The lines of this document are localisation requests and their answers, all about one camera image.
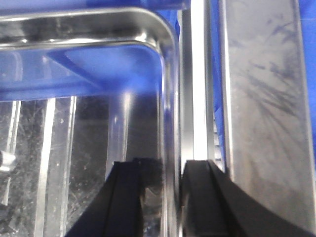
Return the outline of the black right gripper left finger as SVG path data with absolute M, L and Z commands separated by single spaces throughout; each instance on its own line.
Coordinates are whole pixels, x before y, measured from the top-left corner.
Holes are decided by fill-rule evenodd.
M 134 158 L 115 162 L 92 203 L 68 237 L 159 237 L 162 162 Z

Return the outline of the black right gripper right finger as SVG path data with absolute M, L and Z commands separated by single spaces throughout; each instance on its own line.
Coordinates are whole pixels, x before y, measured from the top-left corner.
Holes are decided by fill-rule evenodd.
M 314 236 L 251 198 L 213 161 L 186 162 L 181 196 L 185 237 Z

